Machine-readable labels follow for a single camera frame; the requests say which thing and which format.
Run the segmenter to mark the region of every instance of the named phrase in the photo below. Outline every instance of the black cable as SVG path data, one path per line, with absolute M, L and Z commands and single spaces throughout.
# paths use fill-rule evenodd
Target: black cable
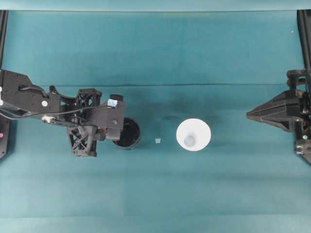
M 101 108 L 101 107 L 107 107 L 107 105 L 99 105 L 96 107 L 83 107 L 80 109 L 75 109 L 71 111 L 66 111 L 66 112 L 59 112 L 59 113 L 36 113 L 36 114 L 31 114 L 27 116 L 19 116 L 19 117 L 10 117 L 7 116 L 6 114 L 3 114 L 1 111 L 4 111 L 3 109 L 0 109 L 0 115 L 9 119 L 9 120 L 20 120 L 20 119 L 27 119 L 27 118 L 32 118 L 32 117 L 38 117 L 38 116 L 44 116 L 44 115 L 64 115 L 64 114 L 70 114 L 70 113 L 76 113 L 79 111 L 87 110 L 87 109 L 94 109 L 94 108 Z

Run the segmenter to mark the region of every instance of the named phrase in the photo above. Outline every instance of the teal tablecloth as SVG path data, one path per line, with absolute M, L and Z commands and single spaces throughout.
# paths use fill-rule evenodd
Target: teal tablecloth
M 66 95 L 123 94 L 141 143 L 80 159 L 64 128 L 17 122 L 0 232 L 309 232 L 311 166 L 292 134 L 245 117 L 303 68 L 295 15 L 10 12 L 3 68 Z M 190 117 L 212 129 L 196 153 L 175 139 Z

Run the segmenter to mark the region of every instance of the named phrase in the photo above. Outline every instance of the metal frame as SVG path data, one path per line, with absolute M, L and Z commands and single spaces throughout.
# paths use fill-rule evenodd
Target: metal frame
M 3 49 L 8 21 L 8 11 L 0 11 L 0 69 L 2 68 Z M 0 159 L 7 154 L 8 141 L 10 136 L 11 121 L 0 116 Z

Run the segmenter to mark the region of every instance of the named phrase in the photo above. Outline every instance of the robotic end effector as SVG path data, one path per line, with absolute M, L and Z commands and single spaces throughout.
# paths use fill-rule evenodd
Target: robotic end effector
M 289 90 L 247 113 L 250 120 L 295 133 L 295 152 L 311 164 L 311 105 L 306 70 L 287 72 Z M 307 91 L 297 89 L 306 85 Z
M 128 127 L 123 129 L 125 103 L 121 95 L 110 95 L 108 101 L 100 104 L 102 94 L 93 88 L 80 89 L 76 97 L 61 95 L 54 86 L 46 93 L 28 76 L 7 70 L 0 71 L 0 87 L 3 117 L 37 118 L 66 127 L 72 154 L 79 157 L 96 157 L 97 141 L 109 139 L 118 143 L 130 137 L 136 144 L 139 139 L 137 134 L 129 134 Z

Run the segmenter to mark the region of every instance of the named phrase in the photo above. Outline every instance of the small object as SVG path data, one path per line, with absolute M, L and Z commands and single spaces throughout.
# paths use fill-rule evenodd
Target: small object
M 204 149 L 210 142 L 210 127 L 200 119 L 187 119 L 177 128 L 176 139 L 179 145 L 189 151 Z
M 54 120 L 56 120 L 56 118 L 55 117 L 51 117 L 51 116 L 43 116 L 42 118 L 41 118 L 41 120 L 42 120 L 42 122 L 44 122 L 44 123 L 49 123 L 49 124 L 51 124 Z
M 117 100 L 108 99 L 107 105 L 110 107 L 116 107 L 118 105 Z
M 44 101 L 42 101 L 42 103 L 41 103 L 41 104 L 42 104 L 42 106 L 43 106 L 43 107 L 48 106 L 48 102 L 46 102 L 45 100 L 44 100 Z
M 138 124 L 132 119 L 125 117 L 120 140 L 113 142 L 124 150 L 132 150 L 139 143 L 139 139 L 140 129 Z

